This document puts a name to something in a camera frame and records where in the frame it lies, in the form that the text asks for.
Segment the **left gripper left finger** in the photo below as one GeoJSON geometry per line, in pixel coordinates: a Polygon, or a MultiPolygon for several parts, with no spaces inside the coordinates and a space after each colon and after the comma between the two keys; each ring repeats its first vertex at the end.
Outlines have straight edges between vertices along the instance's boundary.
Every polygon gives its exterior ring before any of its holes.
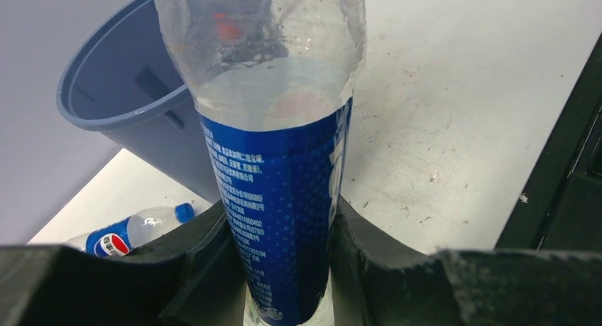
{"type": "Polygon", "coordinates": [[[245,299],[221,203],[124,257],[1,248],[2,325],[242,325],[245,299]]]}

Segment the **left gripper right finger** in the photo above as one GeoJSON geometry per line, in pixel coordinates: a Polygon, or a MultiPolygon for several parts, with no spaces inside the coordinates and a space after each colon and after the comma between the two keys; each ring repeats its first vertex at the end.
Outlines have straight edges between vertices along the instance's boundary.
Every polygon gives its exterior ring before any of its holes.
{"type": "Polygon", "coordinates": [[[601,255],[576,251],[416,251],[337,203],[337,325],[600,325],[601,255]]]}

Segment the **blue plastic bin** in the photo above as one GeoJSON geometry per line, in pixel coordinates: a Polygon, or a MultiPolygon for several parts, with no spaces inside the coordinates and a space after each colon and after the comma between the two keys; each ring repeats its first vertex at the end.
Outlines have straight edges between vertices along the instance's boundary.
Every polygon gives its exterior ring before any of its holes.
{"type": "Polygon", "coordinates": [[[161,36],[153,0],[133,0],[66,67],[58,111],[210,202],[220,193],[194,100],[161,36]]]}

